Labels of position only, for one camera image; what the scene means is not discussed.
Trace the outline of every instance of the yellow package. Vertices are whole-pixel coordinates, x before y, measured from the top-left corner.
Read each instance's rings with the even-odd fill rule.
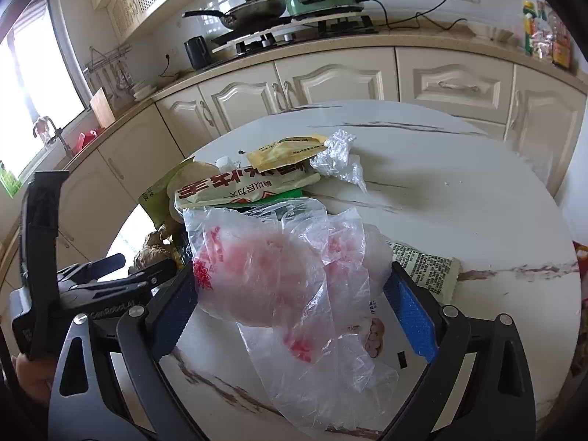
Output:
[[[249,163],[259,172],[271,171],[299,163],[325,150],[326,136],[286,137],[245,154]]]

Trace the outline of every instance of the clear plastic wrap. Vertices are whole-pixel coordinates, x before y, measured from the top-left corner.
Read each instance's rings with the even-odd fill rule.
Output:
[[[198,306],[239,322],[275,407],[307,434],[390,409],[398,375],[365,349],[392,253],[355,208],[298,198],[245,214],[186,209]]]
[[[363,180],[363,168],[359,156],[349,154],[355,136],[339,129],[325,141],[325,149],[310,159],[311,166],[322,176],[333,176],[359,186],[368,193]]]

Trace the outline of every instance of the cable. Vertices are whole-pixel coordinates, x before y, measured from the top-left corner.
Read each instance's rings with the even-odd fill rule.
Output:
[[[162,72],[162,73],[159,75],[159,77],[160,77],[160,78],[162,78],[162,77],[164,76],[165,72],[166,72],[166,71],[168,70],[168,68],[169,68],[169,55],[168,55],[168,54],[166,54],[166,55],[165,55],[165,58],[166,58],[166,60],[168,61],[168,65],[165,67],[165,69],[163,70],[163,72]]]
[[[430,10],[427,10],[425,12],[417,11],[415,13],[415,15],[414,16],[411,16],[410,18],[405,18],[404,20],[392,21],[392,23],[390,23],[388,21],[388,14],[387,14],[386,8],[381,3],[381,1],[378,1],[378,0],[355,0],[355,1],[358,2],[358,3],[362,2],[362,1],[375,1],[378,5],[380,5],[381,6],[381,9],[384,11],[384,18],[386,20],[386,23],[384,23],[383,25],[378,25],[378,26],[386,26],[390,31],[392,31],[392,30],[419,30],[420,29],[420,21],[419,21],[419,17],[420,16],[422,16],[423,18],[425,18],[426,20],[430,21],[435,26],[437,26],[438,28],[441,28],[444,31],[449,31],[451,28],[453,28],[460,21],[467,21],[466,18],[458,18],[450,26],[448,26],[447,28],[445,28],[445,26],[439,25],[439,23],[437,23],[436,21],[433,21],[433,20],[431,20],[431,18],[427,17],[427,15],[430,12],[435,11],[437,8],[439,8],[447,0],[443,0],[441,3],[439,3],[437,6],[434,6]],[[394,26],[394,27],[392,27],[392,25],[397,25],[398,23],[406,23],[407,21],[411,21],[411,20],[414,20],[415,21],[416,26]]]

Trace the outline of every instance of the bottle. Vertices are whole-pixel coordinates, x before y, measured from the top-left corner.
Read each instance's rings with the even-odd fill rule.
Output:
[[[548,14],[548,23],[553,30],[553,64],[563,69],[570,69],[571,38],[570,32],[553,9]]]
[[[22,187],[22,182],[18,180],[18,178],[14,177],[14,174],[4,166],[4,163],[1,160],[0,183],[8,192],[10,198],[14,198],[14,196],[17,195],[18,190]]]
[[[523,3],[523,21],[524,21],[524,49],[528,54],[533,54],[531,45],[531,36],[535,33],[535,5],[532,1],[525,0]]]

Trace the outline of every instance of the white marble tabletop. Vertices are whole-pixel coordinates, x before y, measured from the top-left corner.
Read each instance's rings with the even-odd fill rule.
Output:
[[[537,418],[551,409],[570,366],[580,317],[580,277],[560,212],[530,166],[504,145],[456,117],[416,105],[340,101],[264,117],[202,147],[197,160],[214,163],[287,136],[357,135],[369,194],[323,179],[308,187],[332,213],[356,206],[387,237],[462,263],[452,304],[465,315],[508,313],[520,333]],[[412,390],[425,365],[412,352],[393,315],[390,351],[404,350],[397,408],[386,419],[324,438],[377,439]],[[467,357],[437,427],[451,422],[473,363]],[[301,431],[271,405],[236,324],[196,310],[175,351],[161,361],[190,414],[216,440],[299,440]]]

